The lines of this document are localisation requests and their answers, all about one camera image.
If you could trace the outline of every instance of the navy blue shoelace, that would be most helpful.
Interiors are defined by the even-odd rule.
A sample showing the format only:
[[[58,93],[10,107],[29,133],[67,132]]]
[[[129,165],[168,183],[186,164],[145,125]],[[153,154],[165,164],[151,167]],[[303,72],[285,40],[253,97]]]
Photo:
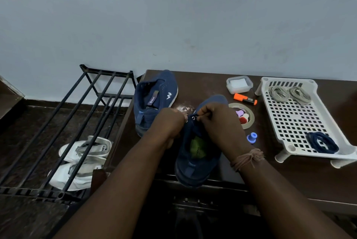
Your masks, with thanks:
[[[325,135],[324,133],[321,132],[307,133],[306,139],[309,141],[310,146],[317,152],[334,154],[338,151],[338,146],[333,141],[333,139]],[[323,142],[327,146],[327,148],[322,147],[319,144],[319,141]]]

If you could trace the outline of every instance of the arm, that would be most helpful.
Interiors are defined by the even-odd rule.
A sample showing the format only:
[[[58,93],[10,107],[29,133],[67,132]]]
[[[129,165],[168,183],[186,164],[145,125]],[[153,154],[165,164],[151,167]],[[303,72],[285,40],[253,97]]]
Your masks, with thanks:
[[[254,148],[234,110],[228,106],[208,104],[198,115],[197,119],[230,162]],[[266,160],[253,164],[244,165],[240,174],[276,238],[350,238]]]
[[[177,110],[163,109],[114,172],[54,238],[131,238],[161,157],[186,119]]]

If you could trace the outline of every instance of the dark brown table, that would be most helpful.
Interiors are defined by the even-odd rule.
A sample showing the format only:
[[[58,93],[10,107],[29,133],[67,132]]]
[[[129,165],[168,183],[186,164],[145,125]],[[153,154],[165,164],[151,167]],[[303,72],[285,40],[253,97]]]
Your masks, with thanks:
[[[148,70],[143,79],[148,80],[157,73],[156,70]],[[223,94],[229,102],[237,102],[226,88],[226,80],[243,73],[230,75],[174,72],[174,74],[179,89],[172,107],[187,108],[187,113],[190,114],[198,104],[213,94]],[[260,84],[261,76],[249,76],[249,78],[254,87],[244,95],[257,98],[258,104],[249,106],[254,112],[256,120],[252,127],[246,130],[246,134],[250,132],[258,134],[255,146],[264,152],[270,164],[321,210],[357,215],[357,162],[341,169],[333,168],[329,159],[318,157],[291,156],[282,164],[276,162],[274,156],[282,149],[282,145],[277,142],[274,136],[263,100],[254,95]],[[330,114],[350,143],[357,145],[357,82],[321,79],[315,81],[319,86],[317,92]],[[135,132],[132,108],[133,101],[106,161],[104,167],[106,172],[111,172],[140,139]],[[182,190],[183,186],[177,182],[173,172],[177,151],[178,148],[174,145],[173,148],[165,152],[155,180],[164,182],[173,189]],[[204,187],[201,187],[200,190],[185,189],[185,191],[218,191],[223,197],[234,197],[236,193],[239,193],[240,198],[249,200],[249,193],[242,178],[231,170],[229,162],[224,156],[221,157],[219,165],[212,171],[210,179],[207,180]]]

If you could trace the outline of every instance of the white shoe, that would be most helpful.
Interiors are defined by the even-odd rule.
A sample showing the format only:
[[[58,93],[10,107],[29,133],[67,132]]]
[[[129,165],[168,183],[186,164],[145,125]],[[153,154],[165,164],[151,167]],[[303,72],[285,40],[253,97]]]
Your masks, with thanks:
[[[100,158],[90,157],[84,160],[82,166],[78,170],[77,175],[74,177],[73,182],[69,186],[68,191],[77,191],[90,188],[93,177],[93,170],[102,169],[105,160]],[[60,165],[50,180],[50,185],[58,189],[63,189],[76,167],[76,163],[68,163]]]
[[[84,151],[87,149],[88,144],[92,140],[92,138],[93,136],[90,135],[88,136],[88,140],[74,142],[73,146],[67,153],[64,160],[66,162],[72,162],[72,163],[78,162],[81,159],[81,156],[83,155]],[[66,150],[68,145],[69,144],[66,144],[60,148],[60,150],[58,151],[58,154],[60,156]],[[97,139],[95,140],[93,146],[91,147],[88,153],[88,156],[106,159],[106,157],[109,155],[111,146],[112,146],[112,142],[110,142],[108,139],[97,137]]]

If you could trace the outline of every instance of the white wall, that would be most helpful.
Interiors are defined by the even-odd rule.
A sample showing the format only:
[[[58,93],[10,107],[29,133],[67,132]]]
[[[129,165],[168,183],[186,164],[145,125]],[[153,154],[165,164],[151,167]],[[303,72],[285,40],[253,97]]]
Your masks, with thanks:
[[[357,0],[0,0],[0,75],[57,101],[81,63],[357,80],[356,12]]]

